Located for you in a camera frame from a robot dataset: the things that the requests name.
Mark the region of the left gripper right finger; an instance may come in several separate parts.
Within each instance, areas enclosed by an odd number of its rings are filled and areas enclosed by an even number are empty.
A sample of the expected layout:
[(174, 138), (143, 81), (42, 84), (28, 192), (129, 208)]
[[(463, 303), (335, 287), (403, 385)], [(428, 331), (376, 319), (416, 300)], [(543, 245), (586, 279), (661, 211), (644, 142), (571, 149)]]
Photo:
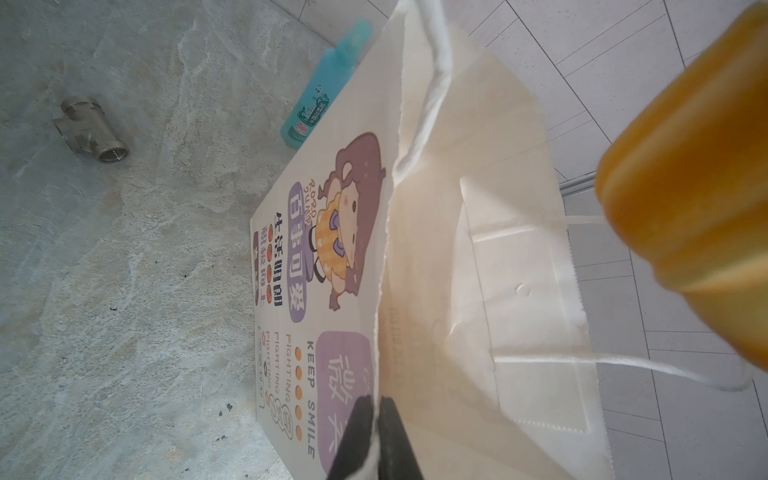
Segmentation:
[(379, 434), (378, 479), (423, 480), (404, 423), (391, 397), (382, 397), (377, 420)]

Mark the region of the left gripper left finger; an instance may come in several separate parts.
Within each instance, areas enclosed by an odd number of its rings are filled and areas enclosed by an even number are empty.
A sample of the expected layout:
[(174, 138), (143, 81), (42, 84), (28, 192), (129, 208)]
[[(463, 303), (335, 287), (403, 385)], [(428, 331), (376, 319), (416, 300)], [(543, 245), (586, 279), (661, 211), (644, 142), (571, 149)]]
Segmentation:
[(372, 397), (358, 397), (327, 475), (328, 480), (351, 479), (363, 468), (371, 445), (373, 417)]

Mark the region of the white printed paper bag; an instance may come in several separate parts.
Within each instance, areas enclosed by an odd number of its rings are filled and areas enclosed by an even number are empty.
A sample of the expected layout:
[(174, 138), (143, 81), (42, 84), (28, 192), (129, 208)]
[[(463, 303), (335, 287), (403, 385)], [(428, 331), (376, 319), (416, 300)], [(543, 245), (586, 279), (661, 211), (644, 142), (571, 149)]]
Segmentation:
[(590, 344), (535, 97), (401, 1), (251, 222), (257, 419), (297, 479), (327, 479), (358, 397), (368, 456), (391, 397), (427, 479), (610, 479), (600, 364), (724, 391)]

